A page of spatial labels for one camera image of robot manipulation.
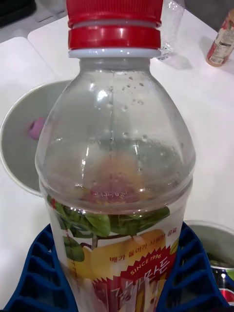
white table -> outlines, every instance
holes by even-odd
[[[57,79],[25,38],[0,44],[0,123],[17,99]],[[17,186],[0,164],[0,309],[18,284],[28,250],[49,223],[42,198]]]
[[[79,73],[79,60],[68,57],[68,18],[59,19],[28,35],[29,42],[50,68],[62,79]]]
[[[151,72],[184,117],[197,153],[194,187],[185,218],[234,226],[234,58],[221,68],[205,61],[216,32],[185,11],[178,54],[152,60]],[[51,69],[73,78],[78,61],[68,59],[67,18],[37,29],[28,39]]]
[[[57,79],[55,74],[65,79],[79,72],[78,60],[67,56],[67,31],[64,18],[30,33],[28,39],[38,54],[21,38],[0,45],[0,120],[34,86]],[[152,60],[151,71],[178,106],[195,143],[197,163],[186,219],[233,228],[234,59],[219,69],[205,62],[204,54],[215,36],[214,30],[185,12],[178,55],[164,63]],[[21,190],[1,166],[0,185],[3,308],[16,287],[31,243],[49,219],[43,200]]]

clear plastic bottle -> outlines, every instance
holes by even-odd
[[[81,58],[80,74],[48,117],[36,167],[79,312],[153,312],[175,260],[195,151],[150,73],[162,3],[149,12],[151,0],[134,0],[122,15],[118,7],[108,15],[116,2],[109,9],[103,2],[93,7],[96,16],[107,12],[98,24],[90,11],[88,22],[79,19],[81,8],[77,15],[74,0],[68,3],[70,54]]]

bottle cap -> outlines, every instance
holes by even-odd
[[[160,48],[163,0],[67,0],[69,48]]]

